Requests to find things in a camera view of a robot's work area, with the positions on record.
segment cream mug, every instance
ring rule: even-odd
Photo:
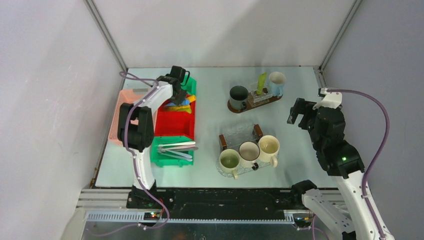
[[[238,148],[238,153],[241,157],[241,165],[245,168],[257,170],[259,165],[256,163],[261,150],[256,143],[251,141],[243,142]]]
[[[240,164],[240,155],[234,149],[225,149],[219,155],[219,166],[226,174],[232,174],[234,179],[239,179],[237,167]]]
[[[265,163],[271,163],[274,168],[277,167],[277,155],[280,150],[280,142],[275,136],[266,135],[260,138],[258,142],[260,148],[259,160]]]

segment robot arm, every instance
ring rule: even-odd
[[[180,104],[186,99],[187,91],[181,89],[186,70],[179,66],[172,66],[171,72],[166,76],[160,76],[157,81],[159,85],[155,89],[150,89],[151,95],[143,99],[142,103],[132,112],[131,121],[138,120],[138,123],[129,123],[128,126],[128,147],[135,152],[135,168],[140,176],[143,186],[150,190],[155,184],[155,177],[152,173],[150,162],[151,144],[154,136],[154,123],[152,113],[167,100],[175,104]],[[130,109],[134,104],[123,103],[119,108],[118,139],[122,142],[126,120]],[[142,186],[134,172],[133,187],[142,190]]]
[[[292,191],[295,196],[301,196],[305,207],[313,211],[333,233],[342,235],[343,239],[382,240],[370,209],[362,196],[364,164],[356,148],[344,140],[346,123],[340,105],[342,94],[328,92],[327,88],[322,88],[318,95],[324,97],[319,103],[298,98],[290,109],[287,123],[294,124],[298,114],[303,115],[298,126],[308,131],[318,162],[340,190],[352,222],[323,199],[320,191],[311,181],[293,185]],[[377,219],[383,226],[384,239],[395,239],[384,224],[368,185],[366,188],[368,193],[366,198],[371,202]]]

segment wooden base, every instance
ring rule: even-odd
[[[246,100],[246,109],[244,109],[244,110],[234,109],[230,104],[230,100],[228,100],[228,102],[227,102],[227,107],[231,112],[233,112],[235,114],[240,114],[240,113],[244,113],[246,111],[249,111],[249,110],[252,110],[252,109],[255,109],[255,108],[259,108],[263,105],[267,105],[267,104],[276,102],[276,101],[280,100],[282,97],[281,96],[272,96],[268,99],[265,99],[265,100],[262,100],[262,101],[255,103],[255,105],[251,105],[250,101],[248,100],[248,99],[252,99],[252,98],[253,98],[252,93],[249,92],[249,96],[247,97],[247,100]]]

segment mug handle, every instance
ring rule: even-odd
[[[256,171],[256,170],[258,170],[259,169],[259,165],[258,165],[258,163],[253,163],[253,166],[252,166],[252,169],[254,170],[254,171]]]
[[[231,173],[235,180],[239,179],[239,174],[237,173],[236,170],[232,170]]]
[[[271,166],[273,167],[273,168],[276,168],[277,167],[277,165],[278,165],[278,160],[277,160],[277,157],[275,156],[275,155],[273,155],[272,157],[271,157]]]
[[[278,97],[283,96],[283,87],[284,87],[284,84],[281,84],[280,86],[278,86]]]

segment cup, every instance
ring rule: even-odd
[[[256,143],[251,141],[243,142],[238,148],[238,153],[241,157],[241,165],[245,168],[252,168],[258,170],[259,165],[256,163],[261,150]]]
[[[239,179],[236,168],[240,164],[240,155],[234,149],[225,149],[219,155],[219,166],[226,174],[232,174],[234,179]]]
[[[271,163],[274,168],[277,167],[277,155],[280,150],[280,142],[275,136],[266,135],[260,138],[258,142],[260,148],[259,160],[265,163]]]
[[[249,91],[244,86],[234,86],[229,91],[229,104],[235,110],[245,110],[248,95]]]
[[[275,97],[283,96],[283,87],[286,83],[286,76],[279,71],[275,71],[269,75],[269,81],[271,94]]]

